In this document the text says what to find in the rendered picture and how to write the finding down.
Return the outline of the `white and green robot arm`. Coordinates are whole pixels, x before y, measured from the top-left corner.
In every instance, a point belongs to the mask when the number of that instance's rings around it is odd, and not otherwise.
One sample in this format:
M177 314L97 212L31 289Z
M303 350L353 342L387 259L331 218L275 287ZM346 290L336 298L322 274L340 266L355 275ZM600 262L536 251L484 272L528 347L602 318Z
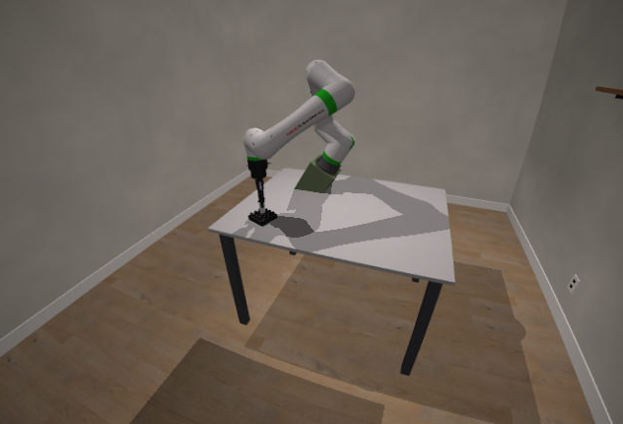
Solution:
M338 172L344 157L354 146L354 136L332 120L335 112L353 101L353 83L323 60L315 60L308 65L306 78L311 90L311 98L307 102L265 132L251 128L245 133L243 143L247 154L246 166L250 171L265 171L271 164L267 159L311 126L327 143L323 154L315 162L328 174L335 175Z

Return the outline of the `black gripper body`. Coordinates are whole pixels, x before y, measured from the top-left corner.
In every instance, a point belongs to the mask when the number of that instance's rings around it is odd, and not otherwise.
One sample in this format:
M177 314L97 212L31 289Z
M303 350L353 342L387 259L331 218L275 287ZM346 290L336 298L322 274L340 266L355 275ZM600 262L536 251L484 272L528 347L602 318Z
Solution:
M261 181L261 186L262 186L262 179L266 177L266 170L262 172L250 172L250 173L251 173L251 177L257 180L258 187L259 187L260 181Z

